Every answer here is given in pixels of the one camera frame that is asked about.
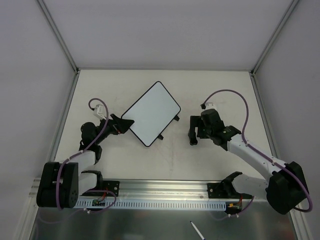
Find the black bone-shaped eraser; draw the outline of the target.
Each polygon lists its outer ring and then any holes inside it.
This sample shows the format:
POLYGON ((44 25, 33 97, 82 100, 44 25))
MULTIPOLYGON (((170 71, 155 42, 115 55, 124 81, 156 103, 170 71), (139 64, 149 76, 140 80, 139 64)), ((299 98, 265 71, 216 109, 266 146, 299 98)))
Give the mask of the black bone-shaped eraser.
POLYGON ((198 140, 197 140, 197 139, 191 139, 191 140, 189 141, 189 144, 190 144, 191 146, 195 146, 195 145, 198 144, 198 140))

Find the white whiteboard black frame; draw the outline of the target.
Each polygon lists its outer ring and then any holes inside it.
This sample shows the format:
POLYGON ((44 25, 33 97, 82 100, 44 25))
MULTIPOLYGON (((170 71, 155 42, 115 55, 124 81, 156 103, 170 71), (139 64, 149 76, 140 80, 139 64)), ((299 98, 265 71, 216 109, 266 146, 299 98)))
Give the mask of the white whiteboard black frame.
POLYGON ((157 81, 121 118, 134 120, 130 131, 145 147, 150 147, 180 112, 180 105, 163 83, 157 81))

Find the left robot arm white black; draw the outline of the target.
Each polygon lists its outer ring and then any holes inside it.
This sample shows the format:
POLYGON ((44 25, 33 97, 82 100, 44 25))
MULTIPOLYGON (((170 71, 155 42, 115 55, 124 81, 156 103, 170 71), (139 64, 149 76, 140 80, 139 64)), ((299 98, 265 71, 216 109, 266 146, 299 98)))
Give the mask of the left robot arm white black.
POLYGON ((47 162, 42 170, 36 203, 42 208, 73 208, 79 196, 90 191, 99 195, 105 184, 101 172, 89 170, 99 162, 103 149, 100 143, 109 135, 125 134, 135 123, 112 114, 102 118, 99 125, 84 123, 81 128, 79 151, 60 163, 47 162))

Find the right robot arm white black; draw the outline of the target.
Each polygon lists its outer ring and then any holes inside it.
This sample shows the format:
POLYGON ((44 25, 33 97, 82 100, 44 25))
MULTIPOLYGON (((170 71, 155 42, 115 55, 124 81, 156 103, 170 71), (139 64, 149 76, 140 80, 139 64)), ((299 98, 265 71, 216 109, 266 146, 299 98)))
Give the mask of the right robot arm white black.
POLYGON ((248 176, 235 171, 219 185, 209 190, 209 196, 241 198, 244 194, 267 200, 278 213, 285 215, 303 200, 312 210, 312 201, 301 166, 296 162, 286 163, 258 150, 243 133, 232 125, 226 126, 215 109, 206 109, 200 115, 189 118, 189 143, 198 144, 198 139, 210 139, 225 151, 230 152, 253 167, 262 177, 248 176))

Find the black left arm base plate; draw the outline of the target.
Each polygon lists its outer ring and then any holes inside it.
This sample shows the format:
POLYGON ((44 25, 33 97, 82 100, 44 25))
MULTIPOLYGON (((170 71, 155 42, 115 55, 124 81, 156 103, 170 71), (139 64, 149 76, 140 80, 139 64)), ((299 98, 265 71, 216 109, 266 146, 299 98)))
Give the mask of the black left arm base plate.
POLYGON ((93 188, 93 190, 97 190, 98 192, 88 190, 87 192, 83 193, 82 196, 102 197, 105 194, 106 197, 112 197, 113 195, 111 193, 105 192, 110 191, 113 194, 115 194, 116 197, 118 197, 120 190, 120 182, 115 180, 104 180, 100 186, 93 188))

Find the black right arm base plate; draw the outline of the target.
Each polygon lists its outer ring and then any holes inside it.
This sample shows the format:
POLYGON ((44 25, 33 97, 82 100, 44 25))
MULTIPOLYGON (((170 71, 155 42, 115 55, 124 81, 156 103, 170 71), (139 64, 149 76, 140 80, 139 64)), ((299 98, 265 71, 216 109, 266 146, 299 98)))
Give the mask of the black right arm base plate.
POLYGON ((209 199, 251 199, 253 196, 247 193, 239 193, 231 183, 209 182, 206 184, 209 199))

